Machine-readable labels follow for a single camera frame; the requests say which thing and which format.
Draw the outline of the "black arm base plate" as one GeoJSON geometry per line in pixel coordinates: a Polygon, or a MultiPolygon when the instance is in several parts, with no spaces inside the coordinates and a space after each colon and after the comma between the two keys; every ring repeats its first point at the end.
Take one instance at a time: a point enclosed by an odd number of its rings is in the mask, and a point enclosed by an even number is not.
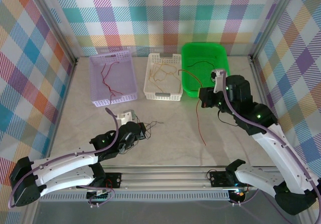
{"type": "Polygon", "coordinates": [[[108,188],[119,189],[122,181],[122,174],[119,172],[105,173],[105,185],[108,188]]]}
{"type": "Polygon", "coordinates": [[[208,174],[211,187],[228,187],[228,179],[225,171],[210,171],[208,174]]]}

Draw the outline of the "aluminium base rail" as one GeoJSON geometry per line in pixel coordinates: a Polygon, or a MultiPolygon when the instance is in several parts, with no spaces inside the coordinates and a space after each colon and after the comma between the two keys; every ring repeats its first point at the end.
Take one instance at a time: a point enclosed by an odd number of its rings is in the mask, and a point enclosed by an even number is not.
{"type": "Polygon", "coordinates": [[[121,173],[120,188],[116,192],[202,191],[212,189],[207,172],[224,171],[225,166],[104,165],[103,169],[121,173]]]}

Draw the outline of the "white perforated plastic basket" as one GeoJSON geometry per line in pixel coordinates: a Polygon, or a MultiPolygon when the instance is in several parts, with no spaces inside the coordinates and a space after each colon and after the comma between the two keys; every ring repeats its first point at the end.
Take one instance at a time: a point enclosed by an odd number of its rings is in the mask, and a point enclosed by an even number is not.
{"type": "Polygon", "coordinates": [[[183,94],[180,54],[148,55],[143,92],[148,100],[179,101],[183,94]]]}

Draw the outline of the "aluminium frame post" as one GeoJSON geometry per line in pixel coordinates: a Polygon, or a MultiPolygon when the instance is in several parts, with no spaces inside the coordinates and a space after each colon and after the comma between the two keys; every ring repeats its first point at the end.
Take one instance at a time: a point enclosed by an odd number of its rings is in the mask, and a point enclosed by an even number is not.
{"type": "Polygon", "coordinates": [[[53,31],[53,34],[57,38],[57,41],[61,45],[62,49],[67,54],[69,60],[75,66],[77,64],[77,57],[73,54],[71,47],[67,43],[62,31],[60,30],[57,21],[55,20],[50,8],[46,4],[45,0],[35,0],[37,6],[39,7],[44,19],[47,21],[48,26],[53,31]]]}
{"type": "Polygon", "coordinates": [[[250,59],[253,61],[263,50],[268,38],[271,36],[274,28],[279,22],[290,0],[273,0],[271,7],[265,17],[263,25],[254,41],[250,51],[250,59]]]}

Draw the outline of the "green plastic basket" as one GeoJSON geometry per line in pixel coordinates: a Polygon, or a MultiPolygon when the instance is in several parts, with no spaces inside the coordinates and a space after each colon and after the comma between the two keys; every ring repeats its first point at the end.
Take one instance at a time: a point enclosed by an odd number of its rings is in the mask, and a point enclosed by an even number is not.
{"type": "Polygon", "coordinates": [[[230,74],[226,50],[223,46],[211,42],[186,43],[181,50],[182,86],[189,97],[197,98],[201,86],[214,86],[211,72],[224,69],[230,74]]]}

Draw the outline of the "purple perforated plastic basket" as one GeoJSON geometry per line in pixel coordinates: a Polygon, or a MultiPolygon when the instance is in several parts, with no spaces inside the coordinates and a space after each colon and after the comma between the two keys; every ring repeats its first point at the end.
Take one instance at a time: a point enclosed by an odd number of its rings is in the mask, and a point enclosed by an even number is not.
{"type": "Polygon", "coordinates": [[[137,84],[130,51],[89,57],[91,101],[96,107],[137,99],[137,84]]]}

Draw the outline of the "aluminium side rail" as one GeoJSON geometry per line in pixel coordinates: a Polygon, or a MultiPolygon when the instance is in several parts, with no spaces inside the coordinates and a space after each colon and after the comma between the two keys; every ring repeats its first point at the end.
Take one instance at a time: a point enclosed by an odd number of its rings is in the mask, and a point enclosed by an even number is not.
{"type": "MultiPolygon", "coordinates": [[[[67,86],[65,89],[64,96],[61,100],[61,106],[60,106],[60,109],[59,109],[59,112],[57,115],[57,121],[53,127],[53,134],[52,134],[52,137],[51,137],[50,142],[48,144],[48,147],[46,148],[46,152],[45,152],[45,156],[44,156],[45,159],[51,157],[51,151],[54,146],[54,142],[55,142],[55,138],[56,138],[56,135],[58,132],[59,124],[60,124],[60,121],[61,121],[61,118],[63,115],[63,111],[65,108],[66,100],[67,100],[67,97],[68,97],[68,94],[70,91],[70,87],[71,87],[71,84],[72,84],[72,81],[73,81],[73,78],[74,78],[74,75],[75,75],[75,72],[76,72],[76,69],[77,69],[80,59],[81,59],[81,57],[76,58],[72,64],[72,70],[70,73],[70,77],[67,81],[67,86]]],[[[38,205],[38,201],[33,202],[31,205],[22,207],[21,208],[21,216],[20,216],[18,224],[32,224],[34,217],[35,217],[37,205],[38,205]]]]}
{"type": "Polygon", "coordinates": [[[254,82],[255,82],[255,85],[256,85],[256,89],[257,89],[257,92],[258,92],[258,96],[259,96],[259,99],[260,99],[260,103],[263,103],[263,104],[267,105],[269,108],[271,108],[270,104],[269,104],[269,102],[267,100],[266,93],[265,93],[263,84],[261,82],[260,76],[259,76],[258,68],[255,65],[255,60],[250,55],[250,56],[248,56],[248,61],[249,61],[250,69],[251,69],[251,72],[252,72],[252,75],[253,75],[253,79],[254,79],[254,82]]]}

